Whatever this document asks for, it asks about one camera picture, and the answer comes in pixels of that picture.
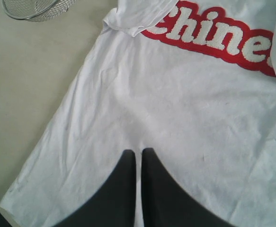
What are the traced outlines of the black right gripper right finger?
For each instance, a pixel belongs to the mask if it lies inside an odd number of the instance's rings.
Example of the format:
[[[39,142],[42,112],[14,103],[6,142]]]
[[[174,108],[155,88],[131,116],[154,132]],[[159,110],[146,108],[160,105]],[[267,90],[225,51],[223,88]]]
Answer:
[[[146,227],[230,227],[189,194],[168,173],[153,148],[142,151],[141,197]]]

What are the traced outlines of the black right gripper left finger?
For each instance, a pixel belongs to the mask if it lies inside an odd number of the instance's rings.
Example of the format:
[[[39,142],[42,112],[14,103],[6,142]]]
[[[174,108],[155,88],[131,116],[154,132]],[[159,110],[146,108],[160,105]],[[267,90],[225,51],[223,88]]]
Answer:
[[[57,227],[133,227],[136,207],[136,158],[124,150],[98,191]]]

